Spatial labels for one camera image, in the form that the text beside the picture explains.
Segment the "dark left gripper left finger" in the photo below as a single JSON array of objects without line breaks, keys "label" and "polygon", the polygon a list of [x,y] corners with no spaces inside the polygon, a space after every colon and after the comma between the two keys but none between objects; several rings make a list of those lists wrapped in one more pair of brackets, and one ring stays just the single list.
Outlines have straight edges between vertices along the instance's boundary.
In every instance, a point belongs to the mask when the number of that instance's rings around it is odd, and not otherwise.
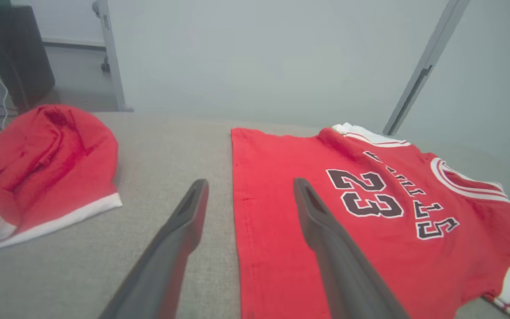
[{"label": "dark left gripper left finger", "polygon": [[200,243],[209,183],[192,183],[125,277],[101,319],[174,319],[188,257]]}]

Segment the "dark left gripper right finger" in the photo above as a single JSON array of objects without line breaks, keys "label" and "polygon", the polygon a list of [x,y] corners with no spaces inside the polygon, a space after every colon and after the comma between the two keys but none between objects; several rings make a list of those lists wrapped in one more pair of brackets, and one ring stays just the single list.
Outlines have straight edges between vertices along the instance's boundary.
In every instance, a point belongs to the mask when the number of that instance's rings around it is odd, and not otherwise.
[{"label": "dark left gripper right finger", "polygon": [[294,179],[300,228],[320,269],[334,319],[408,319],[409,314],[311,184]]}]

